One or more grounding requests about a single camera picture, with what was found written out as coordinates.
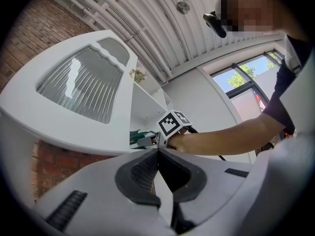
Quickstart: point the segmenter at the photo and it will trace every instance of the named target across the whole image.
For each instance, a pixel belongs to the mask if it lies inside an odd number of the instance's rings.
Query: black cable
[[[185,127],[185,129],[187,129],[188,132],[191,133],[191,134],[197,134],[197,133],[199,133],[199,132],[198,132],[197,130],[195,130],[192,126]],[[222,161],[226,161],[226,159],[225,159],[223,156],[221,156],[221,155],[219,155],[219,158],[220,158]]]

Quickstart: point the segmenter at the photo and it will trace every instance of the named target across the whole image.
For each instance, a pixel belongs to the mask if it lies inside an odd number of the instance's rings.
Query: headset
[[[233,25],[231,20],[226,18],[226,0],[219,0],[216,3],[216,10],[219,15],[213,10],[209,14],[203,15],[203,19],[206,21],[207,26],[210,27],[219,37],[225,38],[227,31],[241,32],[244,31],[243,26]]]

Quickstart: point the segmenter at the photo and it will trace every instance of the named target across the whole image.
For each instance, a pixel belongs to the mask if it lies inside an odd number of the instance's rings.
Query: brick wall
[[[47,48],[93,31],[53,0],[32,0],[21,12],[1,51],[0,92],[14,74]],[[34,199],[82,167],[109,157],[95,156],[39,142],[33,150]]]

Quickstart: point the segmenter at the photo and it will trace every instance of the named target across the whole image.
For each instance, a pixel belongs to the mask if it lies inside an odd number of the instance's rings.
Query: hand
[[[176,134],[172,136],[168,140],[168,146],[176,149],[179,152],[187,153],[186,145],[185,145],[185,137],[186,135]]]

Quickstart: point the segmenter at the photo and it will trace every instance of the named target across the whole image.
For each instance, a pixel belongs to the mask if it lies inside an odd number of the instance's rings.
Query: black shirt
[[[294,81],[296,75],[293,71],[299,70],[299,68],[303,68],[309,55],[311,53],[312,46],[309,43],[293,39],[287,36],[287,41],[290,41],[295,54],[290,54],[292,57],[291,59],[298,59],[299,64],[296,67],[288,67],[288,62],[282,60],[280,69],[277,73],[277,82],[275,85],[275,92],[271,96],[270,102],[267,107],[264,109],[263,113],[271,116],[273,119],[277,120],[281,124],[285,126],[283,130],[285,133],[293,135],[295,127],[293,122],[285,110],[282,102],[280,101],[280,96],[286,91],[286,89],[291,85]]]

